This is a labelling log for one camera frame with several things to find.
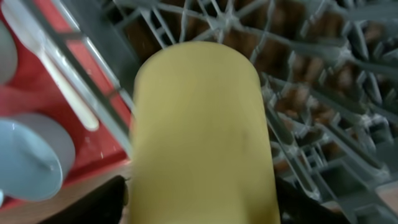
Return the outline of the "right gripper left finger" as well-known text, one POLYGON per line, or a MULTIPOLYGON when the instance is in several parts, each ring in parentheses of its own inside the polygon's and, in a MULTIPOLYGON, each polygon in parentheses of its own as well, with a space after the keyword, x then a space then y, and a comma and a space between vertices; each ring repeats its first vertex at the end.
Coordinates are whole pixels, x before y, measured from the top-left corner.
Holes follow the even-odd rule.
POLYGON ((119 224, 127 203, 126 180, 117 175, 39 224, 119 224))

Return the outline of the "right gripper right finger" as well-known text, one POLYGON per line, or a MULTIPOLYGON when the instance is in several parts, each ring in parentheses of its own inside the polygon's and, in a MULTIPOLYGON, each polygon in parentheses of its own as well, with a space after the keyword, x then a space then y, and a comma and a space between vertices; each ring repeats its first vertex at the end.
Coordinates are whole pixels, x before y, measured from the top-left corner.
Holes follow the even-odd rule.
POLYGON ((280 177, 275 178, 282 224, 349 224, 341 213, 325 208, 280 177))

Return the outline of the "yellow cup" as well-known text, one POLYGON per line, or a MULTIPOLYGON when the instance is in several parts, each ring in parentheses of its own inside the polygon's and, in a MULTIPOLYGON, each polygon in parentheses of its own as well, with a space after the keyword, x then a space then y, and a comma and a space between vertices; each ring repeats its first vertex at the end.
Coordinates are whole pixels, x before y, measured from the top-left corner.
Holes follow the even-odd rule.
POLYGON ((135 80, 132 223, 279 223, 259 76, 241 53, 184 42, 135 80))

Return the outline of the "white plastic spoon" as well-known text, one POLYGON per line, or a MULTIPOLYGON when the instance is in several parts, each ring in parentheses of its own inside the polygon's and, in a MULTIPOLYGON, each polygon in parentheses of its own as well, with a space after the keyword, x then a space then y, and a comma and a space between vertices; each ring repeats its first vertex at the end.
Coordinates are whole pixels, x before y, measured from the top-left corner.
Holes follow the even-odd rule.
POLYGON ((33 34, 29 30, 30 28, 37 28, 37 26, 34 24, 33 18, 27 9, 17 1, 3 1, 1 11, 12 31, 24 47, 41 61, 67 103, 80 120, 80 123, 89 131, 96 131, 100 126, 100 122, 47 54, 44 43, 39 39, 44 34, 42 29, 38 29, 38 34, 33 34))

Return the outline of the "green bowl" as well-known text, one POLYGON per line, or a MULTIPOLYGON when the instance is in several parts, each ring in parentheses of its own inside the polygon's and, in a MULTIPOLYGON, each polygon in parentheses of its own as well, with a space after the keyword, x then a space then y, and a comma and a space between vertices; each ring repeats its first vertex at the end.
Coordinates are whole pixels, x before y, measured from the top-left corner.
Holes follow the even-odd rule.
POLYGON ((15 75, 18 66, 17 49, 6 25, 1 21, 0 42, 0 79, 1 84, 8 83, 15 75))

